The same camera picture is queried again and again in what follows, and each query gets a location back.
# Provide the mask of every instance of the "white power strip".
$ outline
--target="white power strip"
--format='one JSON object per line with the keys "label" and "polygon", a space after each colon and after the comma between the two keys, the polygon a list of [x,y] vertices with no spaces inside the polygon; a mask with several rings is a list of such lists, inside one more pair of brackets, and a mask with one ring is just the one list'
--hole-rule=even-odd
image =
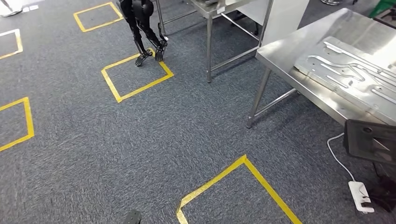
{"label": "white power strip", "polygon": [[350,181],[348,182],[349,189],[351,190],[352,197],[355,201],[355,206],[358,211],[365,214],[373,213],[374,209],[372,207],[363,207],[362,203],[371,203],[366,187],[362,182]]}

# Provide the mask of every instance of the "stainless steel table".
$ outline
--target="stainless steel table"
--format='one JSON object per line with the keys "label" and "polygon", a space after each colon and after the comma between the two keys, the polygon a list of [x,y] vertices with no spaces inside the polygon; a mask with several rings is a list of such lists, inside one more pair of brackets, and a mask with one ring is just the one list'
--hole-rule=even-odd
{"label": "stainless steel table", "polygon": [[[165,32],[165,24],[178,20],[180,18],[183,18],[185,16],[188,16],[192,13],[195,12],[199,12],[202,14],[203,17],[205,17],[207,19],[207,55],[206,55],[206,80],[208,83],[211,82],[212,80],[212,76],[211,76],[211,72],[230,63],[233,62],[255,50],[257,50],[259,47],[261,47],[261,43],[262,43],[262,39],[264,37],[264,32],[265,29],[267,27],[267,23],[268,23],[268,19],[269,19],[269,14],[271,11],[271,7],[272,7],[272,3],[273,0],[269,0],[269,5],[267,7],[267,12],[264,18],[264,24],[263,24],[263,28],[262,28],[262,32],[260,35],[260,38],[257,38],[254,34],[252,34],[251,32],[245,30],[244,28],[242,28],[240,25],[236,24],[231,18],[229,18],[228,16],[226,16],[226,13],[231,12],[235,9],[237,9],[238,7],[241,7],[243,5],[246,5],[254,0],[219,0],[218,3],[215,4],[211,4],[211,5],[206,5],[205,4],[205,0],[188,0],[195,8],[195,10],[192,10],[190,12],[187,12],[183,15],[180,15],[178,17],[175,17],[173,19],[170,19],[168,21],[163,21],[162,18],[162,12],[161,12],[161,3],[160,0],[156,0],[157,2],[157,10],[158,10],[158,14],[159,14],[159,19],[160,19],[160,24],[161,24],[161,28],[162,31],[166,34]],[[254,47],[250,50],[247,50],[246,52],[239,54],[233,58],[230,58],[218,65],[215,65],[212,67],[212,21],[213,18],[216,16],[223,16],[225,17],[227,20],[229,20],[231,23],[233,23],[234,25],[236,25],[238,28],[242,29],[245,33],[249,34],[251,37],[253,37],[254,39],[256,39],[259,44],[257,47]]]}
{"label": "stainless steel table", "polygon": [[[266,66],[266,70],[247,119],[248,128],[251,127],[254,117],[296,91],[342,125],[346,119],[384,123],[294,67],[295,61],[306,49],[328,36],[333,36],[361,51],[390,62],[389,69],[391,70],[396,68],[396,30],[346,8],[341,9],[291,33],[282,40],[272,42],[257,50],[256,58]],[[257,111],[271,71],[282,77],[293,89]]]}

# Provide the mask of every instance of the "robot leg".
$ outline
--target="robot leg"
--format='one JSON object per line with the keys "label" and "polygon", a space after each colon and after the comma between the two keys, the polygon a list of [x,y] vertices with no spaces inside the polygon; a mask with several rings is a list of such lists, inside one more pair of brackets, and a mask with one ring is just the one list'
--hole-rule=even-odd
{"label": "robot leg", "polygon": [[138,21],[139,27],[146,34],[147,39],[155,46],[156,48],[156,61],[163,61],[163,55],[165,52],[165,48],[168,45],[165,39],[161,41],[157,38],[154,31],[150,28],[150,20],[147,18],[145,21]]}
{"label": "robot leg", "polygon": [[131,0],[120,0],[119,4],[117,2],[117,5],[121,9],[125,20],[129,24],[129,27],[131,28],[131,31],[134,35],[134,42],[136,44],[136,47],[139,50],[140,56],[136,59],[135,65],[137,67],[141,66],[148,58],[149,56],[152,56],[153,53],[150,50],[146,50],[144,48],[143,42],[141,41],[141,35],[139,28],[137,26],[136,18],[134,15],[134,12],[132,11],[132,1]]}

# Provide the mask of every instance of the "grooved metal plate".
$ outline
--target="grooved metal plate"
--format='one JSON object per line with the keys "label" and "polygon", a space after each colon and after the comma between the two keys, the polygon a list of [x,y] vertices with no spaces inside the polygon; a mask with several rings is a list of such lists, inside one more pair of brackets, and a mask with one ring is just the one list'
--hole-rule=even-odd
{"label": "grooved metal plate", "polygon": [[385,123],[396,121],[396,68],[334,37],[307,50],[295,67]]}

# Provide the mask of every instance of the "yellow tape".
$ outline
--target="yellow tape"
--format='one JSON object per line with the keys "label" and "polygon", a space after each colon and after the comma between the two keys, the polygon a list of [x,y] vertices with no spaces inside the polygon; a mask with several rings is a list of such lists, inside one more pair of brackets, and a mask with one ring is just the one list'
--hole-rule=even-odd
{"label": "yellow tape", "polygon": [[[100,7],[108,6],[108,5],[109,5],[109,6],[115,11],[115,13],[118,15],[118,19],[113,20],[113,21],[110,21],[110,22],[103,23],[103,24],[101,24],[101,25],[98,25],[98,26],[95,26],[95,27],[92,27],[92,28],[89,28],[89,29],[86,29],[86,28],[83,26],[83,23],[82,23],[81,20],[79,19],[78,14],[80,14],[80,13],[85,13],[85,12],[94,10],[94,9],[96,9],[96,8],[100,8]],[[88,31],[91,31],[91,30],[94,30],[94,29],[98,29],[98,28],[100,28],[100,27],[104,27],[104,26],[110,25],[110,24],[115,23],[115,22],[118,22],[118,21],[120,21],[120,20],[122,20],[122,19],[124,18],[124,17],[122,16],[122,13],[115,7],[115,5],[114,5],[112,2],[108,2],[108,3],[105,3],[105,4],[99,5],[99,6],[95,6],[95,7],[92,7],[92,8],[88,8],[88,9],[85,9],[85,10],[82,10],[82,11],[79,11],[79,12],[76,12],[76,13],[73,13],[73,16],[74,16],[74,19],[75,19],[76,22],[77,22],[78,27],[80,27],[81,31],[83,31],[83,32],[88,32]]]}
{"label": "yellow tape", "polygon": [[26,125],[27,125],[27,130],[28,130],[28,134],[23,136],[22,138],[19,138],[13,142],[10,142],[4,146],[0,147],[0,152],[3,150],[6,150],[18,143],[21,143],[23,141],[26,141],[28,139],[30,139],[31,137],[33,137],[35,135],[34,129],[33,129],[33,119],[32,119],[32,113],[30,111],[30,103],[29,103],[29,98],[24,97],[22,99],[18,99],[10,104],[4,105],[2,107],[0,107],[0,111],[5,110],[11,106],[17,105],[23,103],[24,109],[25,109],[25,117],[26,117]]}
{"label": "yellow tape", "polygon": [[[155,57],[155,56],[156,56],[156,53],[154,52],[154,50],[151,49],[151,48],[149,48],[149,50],[153,53],[153,57]],[[159,78],[159,79],[157,79],[157,80],[155,80],[155,81],[153,81],[153,82],[151,82],[151,83],[149,83],[149,84],[147,84],[147,85],[145,85],[145,86],[143,86],[143,87],[140,87],[139,89],[134,90],[134,91],[132,91],[132,92],[130,92],[130,93],[124,95],[124,96],[120,96],[120,94],[118,93],[117,89],[115,88],[115,86],[114,86],[113,82],[111,81],[111,79],[110,79],[110,77],[109,77],[109,75],[108,75],[108,73],[107,73],[106,70],[107,70],[107,69],[110,69],[110,68],[112,68],[112,67],[115,67],[115,66],[117,66],[117,65],[120,65],[120,64],[122,64],[122,63],[128,62],[128,61],[130,61],[130,60],[133,60],[133,59],[135,59],[135,58],[137,58],[137,57],[139,57],[139,56],[140,56],[140,54],[136,54],[136,55],[127,57],[127,58],[125,58],[125,59],[122,59],[122,60],[119,61],[119,62],[110,64],[110,65],[104,67],[104,68],[102,69],[102,71],[101,71],[101,72],[102,72],[102,75],[103,75],[103,78],[105,78],[105,81],[106,81],[107,85],[109,86],[110,91],[112,92],[112,94],[114,95],[115,100],[116,100],[118,103],[120,103],[122,100],[125,100],[125,99],[127,99],[127,98],[129,98],[129,97],[131,97],[131,96],[134,96],[134,95],[136,95],[136,94],[138,94],[138,93],[140,93],[140,92],[142,92],[142,91],[144,91],[144,90],[146,90],[146,89],[148,89],[148,88],[150,88],[150,87],[153,87],[154,85],[157,85],[158,83],[160,83],[160,82],[162,82],[162,81],[165,81],[165,80],[167,80],[168,78],[170,78],[170,77],[173,76],[173,72],[166,66],[166,64],[165,64],[164,62],[159,62],[160,66],[162,67],[162,69],[164,69],[164,71],[165,71],[165,73],[166,73],[165,76],[163,76],[162,78]]]}
{"label": "yellow tape", "polygon": [[8,34],[12,34],[12,33],[15,34],[16,46],[18,47],[18,49],[15,52],[0,56],[0,60],[3,59],[3,58],[10,57],[12,55],[16,55],[18,53],[23,52],[21,32],[20,32],[19,29],[14,29],[14,30],[7,31],[5,33],[1,33],[0,36],[5,36],[5,35],[8,35]]}
{"label": "yellow tape", "polygon": [[215,176],[213,179],[196,189],[195,191],[189,193],[185,197],[182,198],[179,207],[176,210],[176,217],[179,220],[180,224],[188,224],[186,217],[182,212],[182,207],[184,207],[187,203],[189,203],[192,199],[196,198],[202,192],[210,188],[212,185],[217,183],[223,177],[231,173],[231,171],[238,168],[240,165],[245,164],[250,172],[255,176],[255,178],[260,182],[260,184],[268,191],[269,195],[274,199],[274,201],[279,205],[279,207],[284,211],[284,213],[289,217],[289,219],[294,224],[301,224],[302,222],[297,218],[296,215],[291,211],[291,209],[286,205],[286,203],[279,197],[279,195],[275,192],[275,190],[270,186],[270,184],[264,179],[264,177],[260,174],[260,172],[253,166],[253,164],[248,160],[246,155],[241,156],[237,159],[233,164],[223,170],[220,174]]}

